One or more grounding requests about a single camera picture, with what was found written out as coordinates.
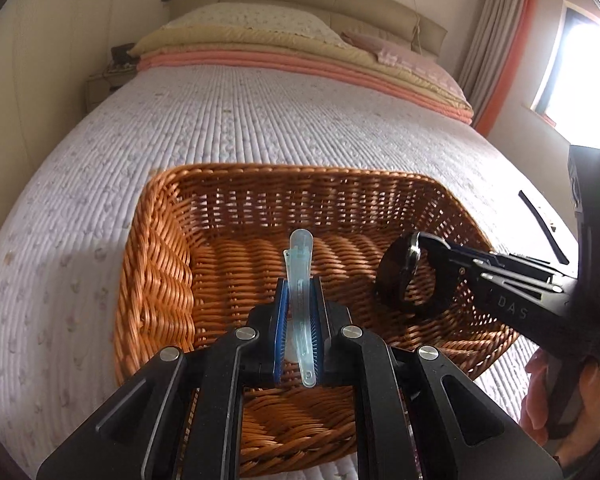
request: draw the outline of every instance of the pink blanket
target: pink blanket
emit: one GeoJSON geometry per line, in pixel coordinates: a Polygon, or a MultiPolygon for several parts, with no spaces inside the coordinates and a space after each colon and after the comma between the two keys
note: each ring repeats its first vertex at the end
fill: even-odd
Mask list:
{"type": "Polygon", "coordinates": [[[147,70],[156,66],[188,66],[196,64],[220,64],[229,66],[249,66],[258,68],[274,68],[286,72],[319,75],[371,88],[384,94],[415,103],[433,110],[446,117],[470,124],[473,113],[437,102],[412,90],[392,84],[352,68],[345,68],[328,60],[305,59],[293,54],[274,54],[270,52],[252,52],[245,50],[194,50],[173,54],[149,54],[142,56],[138,70],[147,70]]]}

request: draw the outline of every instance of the quilted bedspread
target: quilted bedspread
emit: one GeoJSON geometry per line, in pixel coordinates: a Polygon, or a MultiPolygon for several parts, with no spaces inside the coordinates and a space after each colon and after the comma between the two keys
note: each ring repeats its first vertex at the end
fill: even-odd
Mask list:
{"type": "MultiPolygon", "coordinates": [[[[0,440],[31,476],[116,388],[118,280],[142,187],[157,171],[196,162],[425,173],[460,199],[498,250],[552,259],[518,191],[548,204],[459,121],[318,76],[147,70],[56,147],[0,232],[0,440]]],[[[560,243],[576,251],[570,235],[560,243]]],[[[478,379],[514,417],[532,351],[520,338],[478,379]]],[[[355,463],[351,456],[279,478],[355,480],[355,463]]]]}

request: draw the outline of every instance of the brown wicker basket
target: brown wicker basket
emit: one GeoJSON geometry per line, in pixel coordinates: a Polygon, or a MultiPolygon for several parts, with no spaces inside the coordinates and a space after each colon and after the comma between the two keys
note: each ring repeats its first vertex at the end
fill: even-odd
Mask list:
{"type": "MultiPolygon", "coordinates": [[[[166,345],[186,351],[212,343],[273,300],[285,275],[282,251],[299,227],[314,234],[312,273],[325,297],[353,321],[400,348],[433,344],[471,378],[489,367],[516,333],[477,312],[459,287],[438,318],[413,324],[372,296],[376,267],[406,229],[491,247],[458,200],[426,176],[388,171],[252,164],[182,166],[144,188],[126,244],[116,317],[118,380],[166,345]]],[[[418,270],[408,292],[424,300],[432,270],[418,270]]],[[[248,392],[241,475],[307,468],[355,451],[349,388],[306,389],[286,364],[275,390],[248,392]]]]}

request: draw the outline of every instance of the pink pillow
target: pink pillow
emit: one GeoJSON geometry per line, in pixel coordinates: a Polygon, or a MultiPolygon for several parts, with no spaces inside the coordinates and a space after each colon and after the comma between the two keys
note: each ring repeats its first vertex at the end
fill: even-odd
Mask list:
{"type": "Polygon", "coordinates": [[[465,101],[462,89],[444,68],[408,47],[356,32],[343,32],[342,37],[347,43],[375,54],[378,57],[378,63],[410,70],[424,80],[465,101]]]}

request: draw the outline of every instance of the window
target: window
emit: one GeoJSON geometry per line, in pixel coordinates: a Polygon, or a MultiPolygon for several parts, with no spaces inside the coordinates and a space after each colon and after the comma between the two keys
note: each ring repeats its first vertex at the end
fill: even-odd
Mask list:
{"type": "Polygon", "coordinates": [[[600,148],[600,24],[571,8],[535,110],[569,142],[600,148]]]}

